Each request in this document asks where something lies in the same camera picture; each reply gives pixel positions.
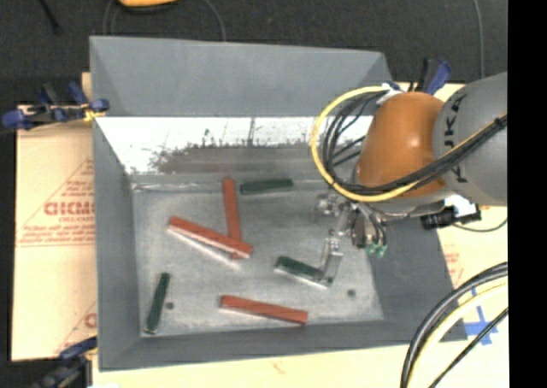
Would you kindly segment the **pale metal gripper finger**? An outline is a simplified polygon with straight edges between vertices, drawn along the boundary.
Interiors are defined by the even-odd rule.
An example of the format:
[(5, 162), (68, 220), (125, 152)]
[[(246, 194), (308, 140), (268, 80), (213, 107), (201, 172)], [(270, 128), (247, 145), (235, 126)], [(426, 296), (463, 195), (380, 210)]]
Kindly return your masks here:
[(349, 212), (349, 204), (344, 197), (336, 193), (323, 193), (317, 196), (314, 206), (314, 218), (339, 217)]
[(321, 255), (320, 283), (331, 286), (336, 279), (344, 253), (340, 248), (341, 239), (337, 231), (331, 229), (328, 232), (326, 242)]

